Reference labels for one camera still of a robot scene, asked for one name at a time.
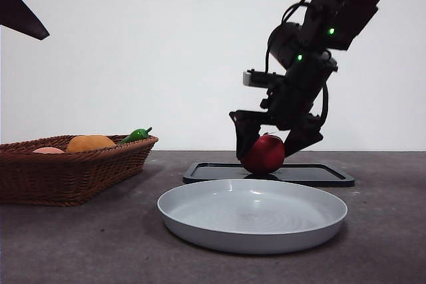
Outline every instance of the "red apple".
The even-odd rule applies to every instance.
[[[286,152],[281,138],[265,133],[244,155],[241,164],[251,173],[268,174],[281,168],[285,157]]]

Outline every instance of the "plate rim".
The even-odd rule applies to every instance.
[[[219,182],[223,183],[225,181],[231,181],[231,182],[236,181],[237,183],[261,182],[261,183],[279,183],[279,184],[285,184],[285,185],[291,184],[291,185],[295,186],[296,188],[314,189],[316,192],[323,193],[323,194],[326,194],[328,196],[331,196],[332,198],[335,198],[335,200],[337,200],[337,202],[340,202],[341,204],[343,204],[344,213],[342,214],[341,217],[333,220],[332,223],[327,223],[326,225],[321,226],[321,227],[311,227],[309,229],[303,229],[303,230],[298,230],[298,231],[287,231],[287,232],[247,232],[247,231],[222,231],[222,230],[218,230],[218,229],[210,229],[210,228],[207,228],[207,227],[200,227],[200,226],[191,225],[191,224],[185,223],[183,221],[180,221],[180,220],[172,217],[170,214],[166,213],[161,208],[161,206],[160,206],[160,200],[164,196],[166,196],[169,192],[172,192],[175,189],[183,188],[183,187],[189,187],[189,186],[194,186],[194,185],[200,184],[200,183],[219,183]],[[312,232],[312,231],[320,231],[320,230],[332,227],[333,225],[341,223],[345,219],[345,217],[346,217],[346,215],[348,213],[348,208],[347,208],[346,203],[341,198],[339,198],[338,196],[335,196],[334,194],[331,194],[331,193],[329,193],[327,191],[324,191],[324,190],[321,190],[321,189],[317,189],[317,188],[314,188],[314,187],[311,187],[311,186],[304,186],[304,185],[301,185],[301,184],[296,184],[296,183],[291,183],[291,182],[281,182],[281,181],[271,181],[271,180],[258,180],[258,179],[221,179],[221,180],[208,180],[208,181],[194,182],[194,183],[191,183],[191,184],[184,184],[183,186],[176,186],[175,188],[172,188],[172,189],[164,192],[157,199],[156,206],[157,206],[158,210],[161,212],[161,214],[163,216],[167,217],[168,219],[171,219],[172,221],[174,221],[176,223],[179,223],[180,225],[185,225],[187,227],[193,227],[193,228],[196,228],[196,229],[200,229],[202,231],[211,231],[211,232],[217,232],[217,233],[236,234],[236,235],[271,235],[271,236],[276,236],[276,235],[291,235],[291,234],[295,235],[295,234],[307,233],[307,232]]]

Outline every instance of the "black tray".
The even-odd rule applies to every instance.
[[[194,163],[183,177],[184,183],[221,179],[261,179],[293,182],[305,186],[348,187],[355,185],[350,175],[325,164],[283,164],[272,174],[251,174],[239,163]]]

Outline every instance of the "black cable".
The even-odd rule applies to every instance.
[[[324,83],[322,87],[322,111],[321,111],[321,121],[319,122],[319,126],[323,126],[325,120],[328,115],[328,88],[327,84]]]
[[[326,49],[324,52],[326,52],[328,54],[328,60],[327,61],[329,61],[331,59],[331,52],[330,52],[330,50]]]
[[[288,9],[286,10],[286,12],[283,14],[283,18],[281,20],[281,27],[286,23],[286,21],[294,14],[294,12],[296,10],[298,10],[299,7],[301,7],[304,3],[306,2],[306,0],[300,0],[299,3],[294,4],[290,7],[288,7]],[[266,49],[266,58],[265,58],[265,73],[268,73],[268,69],[269,69],[269,52],[271,51],[271,46],[272,43],[274,42],[275,37],[273,39],[271,39],[270,44],[268,45],[268,48]]]

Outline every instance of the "fake fruit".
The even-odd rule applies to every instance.
[[[54,148],[52,146],[45,146],[44,148],[38,148],[33,151],[34,153],[65,153],[61,149]]]
[[[108,146],[115,146],[115,143],[107,136],[75,136],[68,143],[67,152],[83,152]]]
[[[135,131],[130,133],[126,138],[122,139],[118,144],[124,144],[124,143],[142,140],[142,139],[147,139],[147,138],[149,138],[148,132],[150,132],[151,130],[152,130],[151,127],[146,129],[146,130],[145,129],[136,129]]]
[[[268,174],[278,170],[285,157],[286,151],[281,138],[265,133],[244,155],[241,164],[251,173]]]

